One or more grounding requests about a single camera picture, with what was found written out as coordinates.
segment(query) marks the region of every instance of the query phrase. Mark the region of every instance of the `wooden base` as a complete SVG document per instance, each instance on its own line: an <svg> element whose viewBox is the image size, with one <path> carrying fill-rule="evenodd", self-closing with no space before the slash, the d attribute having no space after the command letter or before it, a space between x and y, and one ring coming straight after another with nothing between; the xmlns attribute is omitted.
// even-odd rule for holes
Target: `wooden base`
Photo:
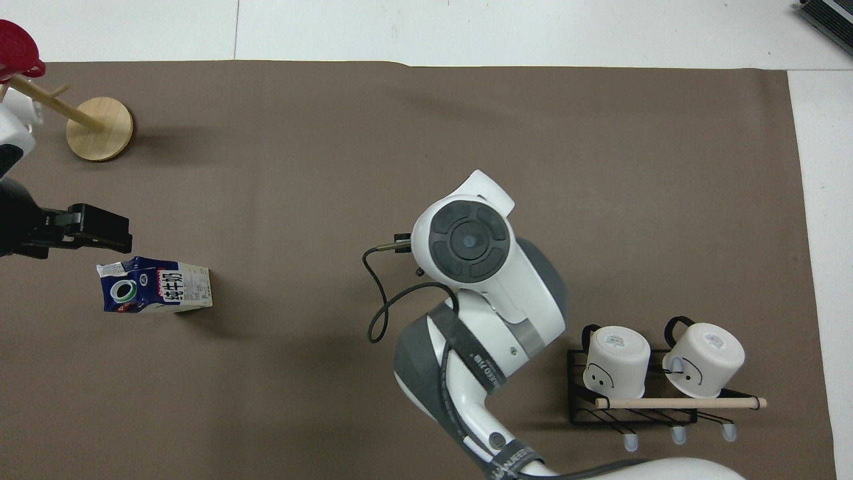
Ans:
<svg viewBox="0 0 853 480"><path fill-rule="evenodd" d="M125 149L133 135L133 117L125 105L114 98L98 97L83 102L78 110L101 122L104 128L96 132L69 120L65 138L75 154L89 161L105 161Z"/></svg>

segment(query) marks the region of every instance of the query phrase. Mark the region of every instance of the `mug rack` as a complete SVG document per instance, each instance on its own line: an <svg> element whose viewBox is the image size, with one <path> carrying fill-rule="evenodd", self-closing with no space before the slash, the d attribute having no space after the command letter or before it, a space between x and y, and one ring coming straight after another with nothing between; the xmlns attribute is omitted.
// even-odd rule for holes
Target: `mug rack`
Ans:
<svg viewBox="0 0 853 480"><path fill-rule="evenodd" d="M635 452L639 446L636 431L638 425L661 425L671 429L672 440L678 445L687 441L686 427L700 420L719 424L722 436L728 442L737 438L734 421L702 412L700 409L749 408L759 410L767 407L767 400L755 395L731 389L722 389L717 398L696 399L669 396L681 395L669 384L660 367L669 349L653 349L649 358L646 377L646 395L637 399L608 398L583 385L582 375L586 368L586 354L580 349L567 352L569 421L574 425L606 425L623 436L625 449Z"/></svg>

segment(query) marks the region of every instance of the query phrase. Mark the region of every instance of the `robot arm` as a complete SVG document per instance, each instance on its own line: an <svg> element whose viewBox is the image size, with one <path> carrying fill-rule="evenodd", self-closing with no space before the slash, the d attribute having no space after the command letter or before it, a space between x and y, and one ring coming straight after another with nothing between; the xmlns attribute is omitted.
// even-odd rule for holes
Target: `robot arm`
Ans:
<svg viewBox="0 0 853 480"><path fill-rule="evenodd" d="M30 132L0 103L0 256L46 259L50 248L97 247L130 253L130 221L75 203L68 210L39 207L24 185L6 173L35 148Z"/></svg>
<svg viewBox="0 0 853 480"><path fill-rule="evenodd" d="M545 256L515 236L507 221L513 206L475 171L415 222L415 259L430 277L459 289L459 313L440 303L401 333L394 374L408 398L490 480L742 478L698 459L629 460L560 476L489 413L486 397L566 328L566 288Z"/></svg>

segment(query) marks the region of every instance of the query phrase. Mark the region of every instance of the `black cable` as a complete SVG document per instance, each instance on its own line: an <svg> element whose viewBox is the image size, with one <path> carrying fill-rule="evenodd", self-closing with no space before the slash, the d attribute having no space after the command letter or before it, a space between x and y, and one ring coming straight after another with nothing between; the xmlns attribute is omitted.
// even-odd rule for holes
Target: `black cable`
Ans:
<svg viewBox="0 0 853 480"><path fill-rule="evenodd" d="M374 315L373 319L370 320L370 325L368 326L368 340L371 343L377 343L378 341L382 340L382 337L385 336L385 332L388 329L388 309L391 308L391 305L397 303L401 298L412 293L413 291L425 289L426 287L436 287L447 292L447 295L450 296L450 300L453 303L453 313L459 313L459 299L456 298L456 293L451 290L450 287L448 287L447 285L440 284L439 282L424 282L423 284L413 285L411 287L408 287L408 289L396 294L391 300L386 301L385 305L383 305L382 308L380 308L379 311L376 312L376 315ZM379 317L382 316L383 313L385 314L385 321L382 322L382 331L380 331L377 337L374 337L373 329L376 326L377 320L379 320Z"/></svg>
<svg viewBox="0 0 853 480"><path fill-rule="evenodd" d="M380 295L382 295L382 305L385 305L386 303L388 303L388 297L385 295L385 288L382 286L382 282L379 280L379 277L376 275L376 272L374 272L373 268L370 268L370 264L368 263L368 255L370 255L374 252L378 252L378 251L379 251L379 249L377 249L376 247L368 249L368 251L364 252L364 255L362 255L362 263L364 264L364 268L368 269L368 273L370 274L370 276L373 277L374 281L376 282L376 286L379 287L379 293L380 293ZM388 311L386 310L385 311L385 321L383 322L382 332L380 333L380 339L385 335L385 330L387 328L388 328ZM373 330L373 324L371 324L370 329L368 330L368 339L372 338L370 335L370 332L372 330Z"/></svg>

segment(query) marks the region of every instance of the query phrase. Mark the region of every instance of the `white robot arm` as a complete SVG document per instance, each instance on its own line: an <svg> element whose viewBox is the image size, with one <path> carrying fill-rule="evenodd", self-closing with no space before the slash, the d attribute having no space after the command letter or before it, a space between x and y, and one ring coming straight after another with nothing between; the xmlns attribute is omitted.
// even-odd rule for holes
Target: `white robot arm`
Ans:
<svg viewBox="0 0 853 480"><path fill-rule="evenodd" d="M403 330L394 354L403 392L489 480L742 479L699 459L627 460L559 475L489 413L486 396L566 328L566 288L548 259L515 236L513 206L478 170L415 222L412 253L427 275L459 289L459 313L449 299Z"/></svg>

